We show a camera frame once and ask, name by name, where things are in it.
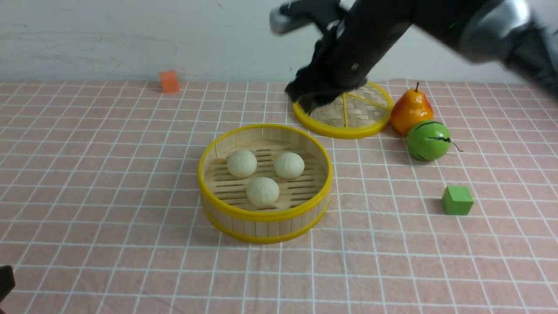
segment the toy watermelon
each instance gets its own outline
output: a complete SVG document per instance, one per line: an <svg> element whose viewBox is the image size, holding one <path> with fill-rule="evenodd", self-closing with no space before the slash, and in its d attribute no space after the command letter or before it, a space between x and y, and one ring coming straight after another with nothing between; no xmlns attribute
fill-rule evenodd
<svg viewBox="0 0 558 314"><path fill-rule="evenodd" d="M407 134L409 153L421 161L434 161L444 156L452 144L448 128L435 120L415 124Z"/></svg>

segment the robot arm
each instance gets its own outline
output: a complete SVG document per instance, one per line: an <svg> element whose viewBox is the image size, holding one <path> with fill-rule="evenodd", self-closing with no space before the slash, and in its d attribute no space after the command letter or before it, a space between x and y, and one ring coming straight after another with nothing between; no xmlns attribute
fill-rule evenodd
<svg viewBox="0 0 558 314"><path fill-rule="evenodd" d="M558 101L558 47L526 0L297 0L270 13L277 35L315 24L323 37L285 92L310 114L366 83L411 25L472 63L498 61Z"/></svg>

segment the bamboo steamer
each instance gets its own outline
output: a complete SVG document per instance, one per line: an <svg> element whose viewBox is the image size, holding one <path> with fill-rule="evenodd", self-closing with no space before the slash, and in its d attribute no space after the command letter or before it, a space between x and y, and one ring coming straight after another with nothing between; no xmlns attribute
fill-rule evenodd
<svg viewBox="0 0 558 314"><path fill-rule="evenodd" d="M227 157L239 149L250 150L258 161L256 173L233 177ZM286 151L305 162L301 176L279 178L275 159ZM246 197L246 188L256 177L277 182L280 196L270 208L256 208ZM294 239L314 227L330 201L333 167L325 148L313 137L293 127L262 123L233 130L213 141L198 166L201 202L208 220L221 232L236 239L271 244Z"/></svg>
<svg viewBox="0 0 558 314"><path fill-rule="evenodd" d="M372 82L342 94L309 116L298 102L293 104L295 117L308 130L342 140L363 139L378 134L389 124L392 109L391 96Z"/></svg>

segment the yellow rim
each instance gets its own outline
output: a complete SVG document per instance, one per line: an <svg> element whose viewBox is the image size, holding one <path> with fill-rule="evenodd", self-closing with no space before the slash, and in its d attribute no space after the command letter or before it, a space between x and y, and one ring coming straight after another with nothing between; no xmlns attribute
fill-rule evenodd
<svg viewBox="0 0 558 314"><path fill-rule="evenodd" d="M221 201L219 198L213 195L213 193L209 190L207 185L205 185L204 173L203 173L203 161L205 160L205 157L211 151L211 149L217 144L217 142L235 133L248 130L248 129L258 129L258 128L276 128L276 129L285 129L285 130L290 130L292 132L296 132L306 137L307 139L311 140L314 144L318 146L321 153L324 154L325 159L328 162L328 177L326 178L324 186L321 188L321 190L312 198L310 198L306 203L290 208L289 210L280 211L280 212L246 211ZM215 207L216 209L218 209L219 211L221 211L222 213L228 216L240 220L272 222L272 221L291 219L293 217L304 214L305 212L317 206L321 202L321 200L329 194L332 182L333 182L333 167L331 166L331 160L329 158L329 155L325 150L325 148L322 146L322 144L320 144L320 142L318 142L312 136L302 132L299 129L290 126L274 124L274 123L260 123L255 125L243 126L220 136L205 149L204 153L201 155L200 163L198 164L198 184L200 186L200 193L203 196L205 196L205 198L209 201L211 205L213 205L213 207Z"/></svg>
<svg viewBox="0 0 558 314"><path fill-rule="evenodd" d="M321 218L325 215L325 212L328 211L328 205L329 204L326 204L324 210L322 210L322 212L316 217L316 219L314 219L306 227L288 235L274 236L274 237L255 237L255 236L247 236L247 235L239 234L237 232L234 232L230 229L223 227L220 223L218 223L217 220L215 220L215 218L211 216L211 214L209 213L207 208L205 208L205 206L203 207L203 209L209 222L211 222L211 224L213 224L213 226L215 226L215 228L217 228L217 230L221 231L222 233L244 242L252 242L256 244L273 244L273 243L292 240L310 231L310 229L312 229L315 225L318 224Z"/></svg>
<svg viewBox="0 0 558 314"><path fill-rule="evenodd" d="M380 133L389 123L389 114L391 113L391 109L393 108L393 99L391 96L380 86L368 82L369 86L374 87L375 89L379 90L382 96L387 101L387 107L381 106L375 102L369 101L362 97L358 97L355 94L345 93L342 95L343 97L343 110L345 112L345 127L335 127L330 126L321 122L318 122L312 118L310 118L302 109L298 102L295 102L293 106L293 111L295 113L295 117L298 121L304 125L308 130L327 137L333 137L335 139L342 139L342 140L355 140L355 139L362 139L364 137L372 136L375 134ZM348 127L348 113L347 113L347 95L350 97L358 98L362 101L368 102L373 104L374 106L383 108L386 110L386 115L383 116L380 120L376 121L375 123L362 126L362 127Z"/></svg>

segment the white wall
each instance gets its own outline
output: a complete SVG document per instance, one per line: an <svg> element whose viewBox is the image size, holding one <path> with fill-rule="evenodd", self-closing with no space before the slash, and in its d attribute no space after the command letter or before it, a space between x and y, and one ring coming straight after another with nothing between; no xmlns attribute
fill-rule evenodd
<svg viewBox="0 0 558 314"><path fill-rule="evenodd" d="M269 11L282 0L0 0L1 79L292 79L310 61L313 27L275 37ZM557 0L531 0L558 27ZM516 82L499 65L471 66L411 29L371 79Z"/></svg>

